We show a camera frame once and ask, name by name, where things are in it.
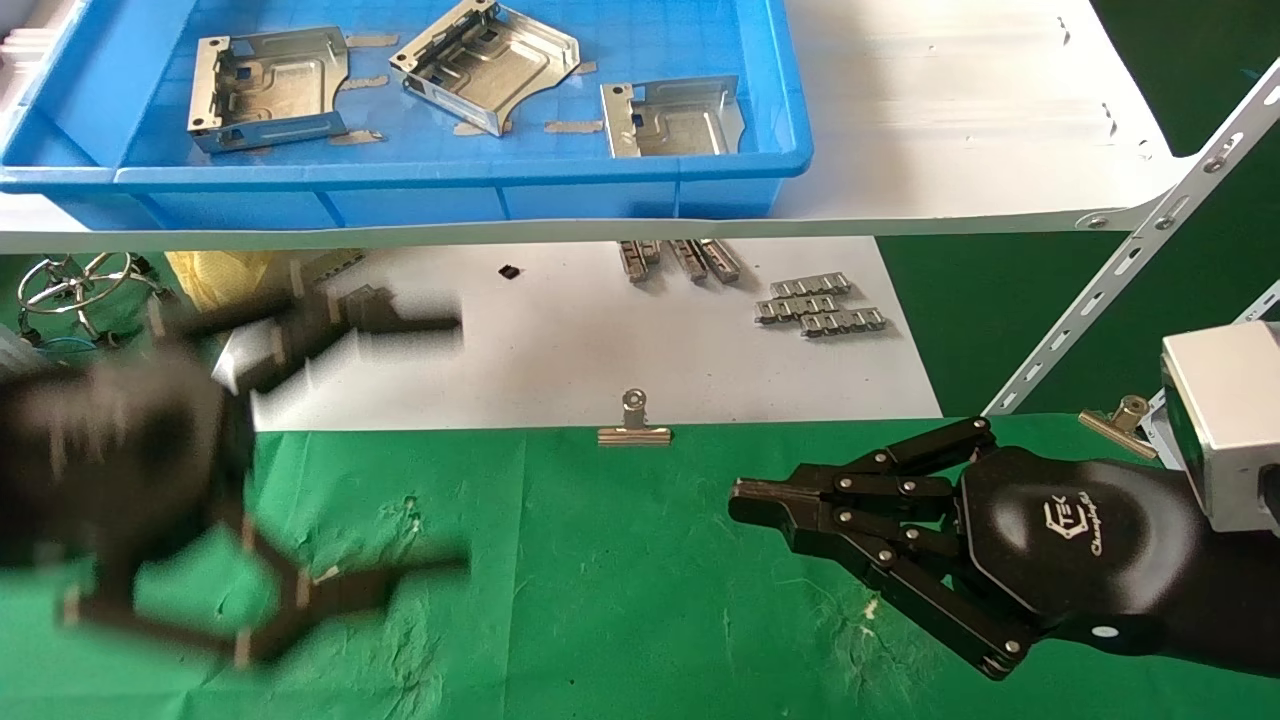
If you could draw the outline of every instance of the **green cloth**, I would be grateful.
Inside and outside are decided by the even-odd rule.
[[[845,462],[937,423],[677,428],[666,450],[598,448],[591,429],[268,434],[252,502],[314,569],[467,542],[470,573],[412,578],[387,616],[328,623],[253,671],[58,628],[56,598],[83,568],[10,573],[0,717],[1274,716],[1275,680],[1060,642],[992,683],[835,564],[726,514],[736,477]],[[1065,415],[996,432],[1051,457],[1121,456]],[[152,569],[141,594],[230,632],[261,618],[261,588],[215,536]]]

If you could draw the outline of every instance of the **metal clip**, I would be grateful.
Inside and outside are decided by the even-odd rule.
[[[1138,439],[1134,430],[1138,423],[1147,415],[1149,405],[1147,400],[1138,395],[1126,395],[1120,400],[1120,407],[1110,418],[1101,413],[1084,410],[1080,413],[1080,424],[1091,430],[1106,437],[1129,452],[1139,455],[1147,460],[1157,457],[1156,448]]]
[[[671,428],[650,428],[644,418],[645,395],[640,388],[622,393],[622,427],[600,428],[595,441],[600,447],[666,447]]]

